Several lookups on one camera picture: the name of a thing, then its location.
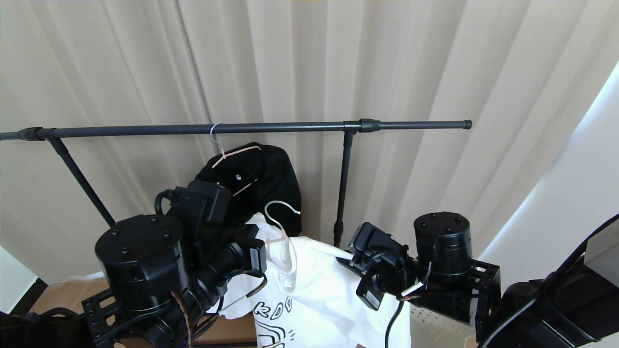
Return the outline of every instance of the curtain fold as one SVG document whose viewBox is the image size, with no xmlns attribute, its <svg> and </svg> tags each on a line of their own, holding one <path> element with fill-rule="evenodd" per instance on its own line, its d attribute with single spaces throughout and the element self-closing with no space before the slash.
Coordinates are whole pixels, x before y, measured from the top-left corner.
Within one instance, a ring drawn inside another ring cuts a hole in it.
<svg viewBox="0 0 619 348">
<path fill-rule="evenodd" d="M 619 1 L 0 3 L 0 127 L 465 120 L 353 142 L 347 242 L 458 211 L 479 255 L 619 60 Z M 304 234 L 332 242 L 341 133 L 220 134 L 284 148 Z M 116 220 L 218 151 L 206 136 L 66 139 Z M 107 227 L 47 144 L 0 144 L 0 242 L 48 283 L 98 271 Z"/>
</svg>

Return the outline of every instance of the cylindrical motor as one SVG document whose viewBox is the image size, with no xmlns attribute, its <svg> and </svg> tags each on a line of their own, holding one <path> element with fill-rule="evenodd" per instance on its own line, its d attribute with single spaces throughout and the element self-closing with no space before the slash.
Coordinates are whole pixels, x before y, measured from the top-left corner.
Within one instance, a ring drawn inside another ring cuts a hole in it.
<svg viewBox="0 0 619 348">
<path fill-rule="evenodd" d="M 161 309 L 171 292 L 187 287 L 181 223 L 167 215 L 120 221 L 95 245 L 95 254 L 121 311 L 138 315 Z"/>
<path fill-rule="evenodd" d="M 436 212 L 418 217 L 413 225 L 417 253 L 422 263 L 432 262 L 431 271 L 457 276 L 473 267 L 469 221 L 454 212 Z"/>
</svg>

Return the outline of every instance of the black metal rod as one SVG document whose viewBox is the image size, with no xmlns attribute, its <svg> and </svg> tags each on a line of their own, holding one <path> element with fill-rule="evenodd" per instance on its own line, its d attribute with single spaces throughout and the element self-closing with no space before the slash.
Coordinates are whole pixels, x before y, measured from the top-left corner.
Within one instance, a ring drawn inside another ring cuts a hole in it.
<svg viewBox="0 0 619 348">
<path fill-rule="evenodd" d="M 106 126 L 78 128 L 38 128 L 0 133 L 1 140 L 46 140 L 51 137 L 148 136 L 172 134 L 283 133 L 283 132 L 372 132 L 381 129 L 469 129 L 471 121 L 403 121 L 376 120 L 339 122 L 169 124 L 161 126 Z"/>
<path fill-rule="evenodd" d="M 101 202 L 101 199 L 99 199 L 99 197 L 95 193 L 95 190 L 92 189 L 92 186 L 90 185 L 90 183 L 88 183 L 88 180 L 86 180 L 84 174 L 82 174 L 82 171 L 77 166 L 76 161 L 73 160 L 73 157 L 71 157 L 69 149 L 67 149 L 63 141 L 58 138 L 49 138 L 48 141 L 50 142 L 54 150 L 56 150 L 58 155 L 60 155 L 60 158 L 63 159 L 64 164 L 67 165 L 67 168 L 69 169 L 71 174 L 73 174 L 73 177 L 75 177 L 75 179 L 79 183 L 79 186 L 82 187 L 82 189 L 86 193 L 86 196 L 90 198 L 92 204 L 95 205 L 95 207 L 99 211 L 99 214 L 101 214 L 101 216 L 103 217 L 103 220 L 105 220 L 105 222 L 107 222 L 110 227 L 116 225 L 114 218 L 112 218 L 112 215 L 110 215 L 108 209 L 105 208 L 103 202 Z"/>
<path fill-rule="evenodd" d="M 346 200 L 346 186 L 348 185 L 348 168 L 350 167 L 350 151 L 355 131 L 344 132 L 344 152 L 342 153 L 342 171 L 340 172 L 340 192 L 337 197 L 337 215 L 333 225 L 333 245 L 340 247 L 344 232 L 344 202 Z"/>
</svg>

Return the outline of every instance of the hanging black clothing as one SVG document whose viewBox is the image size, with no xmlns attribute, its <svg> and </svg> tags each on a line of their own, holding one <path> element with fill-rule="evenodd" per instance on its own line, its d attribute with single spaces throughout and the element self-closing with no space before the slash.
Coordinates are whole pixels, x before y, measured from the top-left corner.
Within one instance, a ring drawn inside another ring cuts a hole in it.
<svg viewBox="0 0 619 348">
<path fill-rule="evenodd" d="M 196 175 L 196 180 L 218 183 L 234 195 L 228 206 L 224 227 L 236 227 L 257 212 L 264 214 L 264 206 L 271 201 L 283 201 L 301 211 L 301 190 L 286 151 L 277 146 L 250 142 L 227 153 L 252 146 L 260 149 L 227 156 L 212 168 L 222 157 L 217 155 Z M 283 204 L 271 204 L 269 215 L 282 224 L 288 236 L 295 237 L 301 233 L 301 216 Z"/>
</svg>

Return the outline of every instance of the white wall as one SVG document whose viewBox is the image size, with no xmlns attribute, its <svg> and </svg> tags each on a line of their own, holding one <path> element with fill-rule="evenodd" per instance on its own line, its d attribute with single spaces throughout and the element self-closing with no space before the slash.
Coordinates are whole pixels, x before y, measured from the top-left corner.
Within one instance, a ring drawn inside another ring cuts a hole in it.
<svg viewBox="0 0 619 348">
<path fill-rule="evenodd" d="M 0 247 L 0 311 L 10 312 L 37 276 Z"/>
<path fill-rule="evenodd" d="M 503 289 L 544 278 L 618 212 L 619 65 L 548 173 L 481 258 L 501 266 Z M 619 334 L 595 346 L 619 347 Z"/>
</svg>

